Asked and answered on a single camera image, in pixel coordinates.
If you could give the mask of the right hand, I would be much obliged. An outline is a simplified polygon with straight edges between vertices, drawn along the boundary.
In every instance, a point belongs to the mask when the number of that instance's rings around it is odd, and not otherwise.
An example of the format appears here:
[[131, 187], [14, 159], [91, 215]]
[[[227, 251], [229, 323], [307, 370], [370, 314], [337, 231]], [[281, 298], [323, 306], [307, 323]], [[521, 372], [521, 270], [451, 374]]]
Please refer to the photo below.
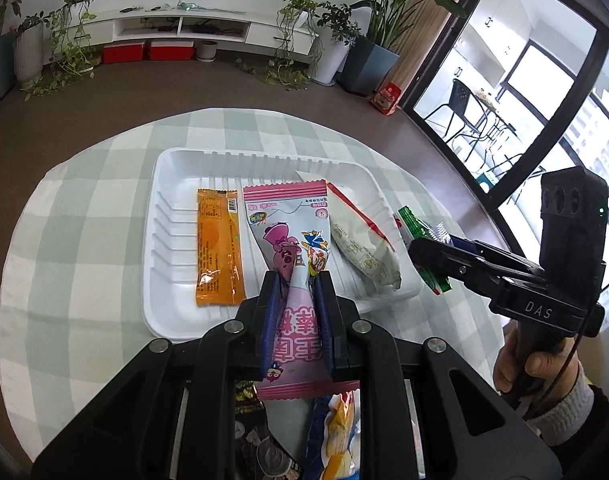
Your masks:
[[543, 379], [545, 388], [553, 385], [554, 379], [559, 378], [545, 403], [559, 403], [564, 400], [576, 385], [581, 370], [577, 351], [574, 349], [575, 338], [566, 338], [562, 349], [555, 353], [535, 352], [528, 356], [523, 367], [517, 361], [518, 329], [515, 321], [505, 326], [505, 344], [499, 351], [495, 367], [493, 367], [493, 383], [500, 392], [509, 392], [521, 370], [534, 378]]

